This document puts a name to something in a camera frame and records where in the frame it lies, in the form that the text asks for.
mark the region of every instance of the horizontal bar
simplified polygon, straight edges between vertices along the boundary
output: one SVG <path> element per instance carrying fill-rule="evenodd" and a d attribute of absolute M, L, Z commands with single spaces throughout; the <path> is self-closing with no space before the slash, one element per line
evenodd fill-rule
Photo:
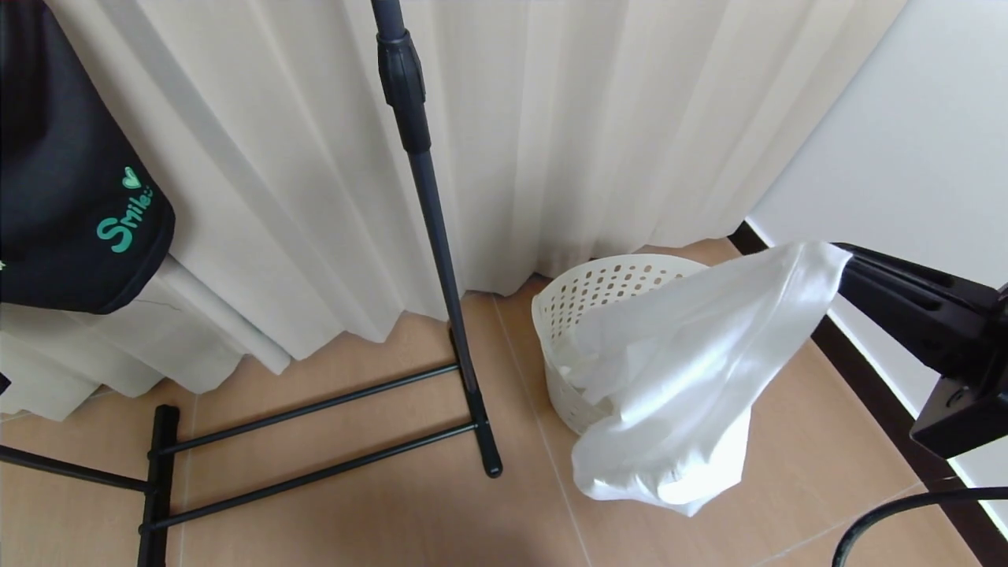
<path fill-rule="evenodd" d="M 367 398 L 368 395 L 374 393 L 380 393 L 382 391 L 387 391 L 389 389 L 399 387 L 400 385 L 411 384 L 413 382 L 418 382 L 420 380 L 445 374 L 453 370 L 458 370 L 459 364 L 452 363 L 446 364 L 445 366 L 438 366 L 430 370 L 423 372 L 417 372 L 415 374 L 410 374 L 401 378 L 396 378 L 394 380 L 389 380 L 387 382 L 382 382 L 380 384 L 373 385 L 371 387 L 366 387 L 364 389 L 359 389 L 357 391 L 351 391 L 350 393 L 345 393 L 343 395 L 337 395 L 336 398 L 330 398 L 329 400 L 323 400 L 322 402 L 317 402 L 309 406 L 304 406 L 303 408 L 297 408 L 289 412 L 283 412 L 282 414 L 276 414 L 275 416 L 269 416 L 261 420 L 256 420 L 254 422 L 249 422 L 247 424 L 242 424 L 240 426 L 235 426 L 230 429 L 225 429 L 209 435 L 204 435 L 203 437 L 197 437 L 196 439 L 191 439 L 188 441 L 182 441 L 175 445 L 169 447 L 164 447 L 160 449 L 158 455 L 171 455 L 173 453 L 178 453 L 180 451 L 187 451 L 201 445 L 206 445 L 208 443 L 214 443 L 215 441 L 221 441 L 229 437 L 234 437 L 236 435 L 241 435 L 243 433 L 248 433 L 250 431 L 255 431 L 259 428 L 266 426 L 271 426 L 278 424 L 280 422 L 285 422 L 294 418 L 299 418 L 301 416 L 306 416 L 308 414 L 318 412 L 319 410 L 325 410 L 327 408 L 332 408 L 334 406 L 339 406 L 341 404 L 346 404 L 347 402 L 353 402 L 355 400 L 360 400 L 361 398 Z"/>
<path fill-rule="evenodd" d="M 79 480 L 97 482 L 98 484 L 105 484 L 107 486 L 115 486 L 116 488 L 127 488 L 138 492 L 147 491 L 147 487 L 149 486 L 146 481 L 138 478 L 130 478 L 129 476 L 105 472 L 96 468 L 57 461 L 56 459 L 4 446 L 0 446 L 0 462 L 33 468 L 60 476 L 69 476 Z"/>
<path fill-rule="evenodd" d="M 255 500 L 265 498 L 267 496 L 272 496 L 274 494 L 279 494 L 280 492 L 285 492 L 292 488 L 298 488 L 304 486 L 305 484 L 310 484 L 312 482 L 329 478 L 340 474 L 341 472 L 347 472 L 348 470 L 353 470 L 358 467 L 362 467 L 367 464 L 371 464 L 388 457 L 398 455 L 399 453 L 405 453 L 406 451 L 416 449 L 418 447 L 423 447 L 424 445 L 429 445 L 436 441 L 443 439 L 448 439 L 450 437 L 455 437 L 460 433 L 466 433 L 467 431 L 472 431 L 476 429 L 475 422 L 469 422 L 468 424 L 450 427 L 448 429 L 438 431 L 421 437 L 419 439 L 414 439 L 412 441 L 407 441 L 400 445 L 394 447 L 389 447 L 388 449 L 382 449 L 381 451 L 376 451 L 363 457 L 358 457 L 337 465 L 326 467 L 322 470 L 317 470 L 314 472 L 309 472 L 303 476 L 298 476 L 296 478 L 291 478 L 290 480 L 285 480 L 271 486 L 266 486 L 265 488 L 260 488 L 258 490 L 253 490 L 245 494 L 240 494 L 226 500 L 221 500 L 219 502 L 214 502 L 212 504 L 207 504 L 203 507 L 198 507 L 196 509 L 191 509 L 188 512 L 183 512 L 181 514 L 176 514 L 175 516 L 169 516 L 164 520 L 159 522 L 154 522 L 149 526 L 141 526 L 140 530 L 143 531 L 154 531 L 154 530 L 164 530 L 165 528 L 170 528 L 176 526 L 183 522 L 190 522 L 198 518 L 203 518 L 205 516 L 210 516 L 212 514 L 217 514 L 219 512 L 224 512 L 226 509 L 246 504 Z"/>

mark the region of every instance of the tile floor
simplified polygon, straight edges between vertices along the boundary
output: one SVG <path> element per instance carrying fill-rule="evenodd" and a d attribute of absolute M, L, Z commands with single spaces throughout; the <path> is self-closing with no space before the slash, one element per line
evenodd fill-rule
<path fill-rule="evenodd" d="M 705 263 L 738 255 L 724 240 L 677 253 Z M 843 530 L 887 499 L 919 491 L 853 392 L 812 344 L 757 403 L 742 483 L 696 518 L 635 502 L 596 502 L 571 479 L 575 442 L 552 413 L 529 302 L 464 302 L 470 342 L 504 474 L 484 476 L 472 435 L 198 520 L 169 531 L 168 567 L 827 566 Z M 404 316 L 385 344 L 341 336 L 281 377 L 246 360 L 218 390 L 170 381 L 129 400 L 88 401 L 64 424 L 7 418 L 5 444 L 142 477 L 153 409 L 181 409 L 182 438 L 430 367 L 452 356 L 444 324 Z M 182 511 L 466 421 L 447 374 L 182 454 L 173 507 Z M 135 564 L 142 499 L 11 466 L 2 474 L 5 567 Z M 893 518 L 849 565 L 975 566 L 936 509 Z"/>

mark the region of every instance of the laundry basket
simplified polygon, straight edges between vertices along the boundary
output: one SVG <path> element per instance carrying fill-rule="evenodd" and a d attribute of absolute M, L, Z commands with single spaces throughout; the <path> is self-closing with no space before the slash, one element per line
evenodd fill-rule
<path fill-rule="evenodd" d="M 702 263 L 663 254 L 627 254 L 592 260 L 564 271 L 532 300 L 532 323 L 542 345 L 549 402 L 575 433 L 609 416 L 608 400 L 597 406 L 585 401 L 559 370 L 557 341 L 595 306 L 621 302 L 676 277 L 704 269 Z"/>

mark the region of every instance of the black fabric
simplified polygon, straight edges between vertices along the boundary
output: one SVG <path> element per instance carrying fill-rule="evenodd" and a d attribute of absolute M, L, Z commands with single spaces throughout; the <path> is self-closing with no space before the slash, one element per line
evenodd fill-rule
<path fill-rule="evenodd" d="M 107 314 L 171 243 L 174 212 L 49 9 L 0 2 L 0 301 Z"/>

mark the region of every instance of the black baseboard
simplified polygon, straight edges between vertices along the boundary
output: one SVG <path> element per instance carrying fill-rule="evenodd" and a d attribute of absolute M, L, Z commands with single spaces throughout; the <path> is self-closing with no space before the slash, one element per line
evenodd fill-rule
<path fill-rule="evenodd" d="M 766 242 L 748 223 L 742 223 L 728 239 L 743 254 L 754 254 L 767 248 Z M 965 487 L 963 480 L 944 459 L 934 456 L 910 439 L 910 427 L 914 418 L 830 317 L 823 318 L 812 333 L 812 340 L 836 366 L 928 490 Z M 1001 535 L 979 503 L 948 503 L 941 504 L 941 509 L 981 565 L 1008 565 L 1008 540 Z"/>

